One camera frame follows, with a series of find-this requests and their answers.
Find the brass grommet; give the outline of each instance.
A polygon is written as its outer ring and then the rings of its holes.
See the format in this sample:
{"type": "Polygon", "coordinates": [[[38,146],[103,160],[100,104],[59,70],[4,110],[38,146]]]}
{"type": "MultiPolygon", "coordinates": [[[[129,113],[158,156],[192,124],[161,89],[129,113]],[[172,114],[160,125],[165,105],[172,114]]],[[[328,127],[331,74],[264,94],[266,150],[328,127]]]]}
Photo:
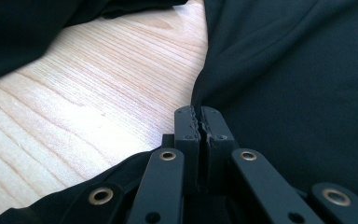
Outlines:
{"type": "Polygon", "coordinates": [[[251,151],[243,151],[241,152],[241,158],[243,158],[246,161],[255,161],[257,160],[257,155],[251,151]]]}
{"type": "Polygon", "coordinates": [[[113,191],[109,188],[97,188],[89,194],[89,203],[94,205],[102,205],[112,200],[113,195],[113,191]]]}
{"type": "Polygon", "coordinates": [[[172,151],[164,151],[159,154],[159,158],[164,161],[171,161],[176,158],[176,154],[172,151]]]}
{"type": "Polygon", "coordinates": [[[349,206],[351,204],[350,197],[337,189],[324,189],[322,195],[330,203],[339,206],[349,206]]]}

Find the black plastic mechanism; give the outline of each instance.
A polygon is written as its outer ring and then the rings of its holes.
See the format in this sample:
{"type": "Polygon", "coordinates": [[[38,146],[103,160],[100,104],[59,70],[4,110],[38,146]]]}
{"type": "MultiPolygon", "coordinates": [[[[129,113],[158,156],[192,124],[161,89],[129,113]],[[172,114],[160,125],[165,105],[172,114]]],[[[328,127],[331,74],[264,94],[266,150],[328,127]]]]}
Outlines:
{"type": "Polygon", "coordinates": [[[142,176],[123,190],[100,183],[84,190],[61,223],[182,223],[184,200],[199,192],[223,195],[232,223],[358,224],[358,196],[321,183],[299,195],[259,152],[239,148],[223,116],[204,106],[174,113],[142,176]]]}

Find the black fabric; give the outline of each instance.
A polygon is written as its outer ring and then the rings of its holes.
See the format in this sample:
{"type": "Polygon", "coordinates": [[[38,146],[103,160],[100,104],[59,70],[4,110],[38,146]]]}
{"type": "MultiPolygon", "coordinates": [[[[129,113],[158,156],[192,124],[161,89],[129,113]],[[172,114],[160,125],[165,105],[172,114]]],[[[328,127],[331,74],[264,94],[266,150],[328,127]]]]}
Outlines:
{"type": "Polygon", "coordinates": [[[16,0],[0,1],[0,76],[39,57],[60,30],[98,16],[184,4],[186,0],[16,0]]]}
{"type": "Polygon", "coordinates": [[[207,0],[206,15],[192,104],[220,110],[294,187],[358,194],[358,1],[207,0]]]}
{"type": "MultiPolygon", "coordinates": [[[[0,2],[0,76],[40,57],[64,26],[181,3],[0,2]]],[[[358,194],[358,1],[205,0],[205,9],[209,49],[192,105],[221,111],[239,144],[262,152],[294,187],[333,182],[358,194]]],[[[57,223],[54,204],[64,202],[64,210],[113,171],[115,181],[135,178],[147,157],[129,161],[30,208],[8,210],[0,223],[57,223]]],[[[225,223],[222,203],[189,198],[185,220],[225,223]],[[205,204],[208,216],[192,209],[205,204]]]]}

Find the light wood surface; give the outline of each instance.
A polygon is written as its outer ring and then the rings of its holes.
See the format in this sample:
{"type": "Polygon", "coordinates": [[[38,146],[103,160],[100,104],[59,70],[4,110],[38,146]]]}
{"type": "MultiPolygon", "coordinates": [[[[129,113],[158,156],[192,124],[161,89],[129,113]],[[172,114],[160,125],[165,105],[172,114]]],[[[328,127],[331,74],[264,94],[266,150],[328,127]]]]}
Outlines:
{"type": "Polygon", "coordinates": [[[0,214],[90,179],[173,133],[207,49],[201,0],[64,29],[0,79],[0,214]]]}

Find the wood grain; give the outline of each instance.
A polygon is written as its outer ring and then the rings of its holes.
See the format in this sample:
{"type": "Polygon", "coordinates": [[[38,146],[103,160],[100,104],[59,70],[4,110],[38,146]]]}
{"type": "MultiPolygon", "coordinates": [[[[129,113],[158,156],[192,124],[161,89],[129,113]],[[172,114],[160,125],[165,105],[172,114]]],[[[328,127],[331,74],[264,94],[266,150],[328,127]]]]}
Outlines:
{"type": "Polygon", "coordinates": [[[173,133],[207,49],[203,4],[64,29],[0,79],[0,214],[90,179],[173,133]]]}

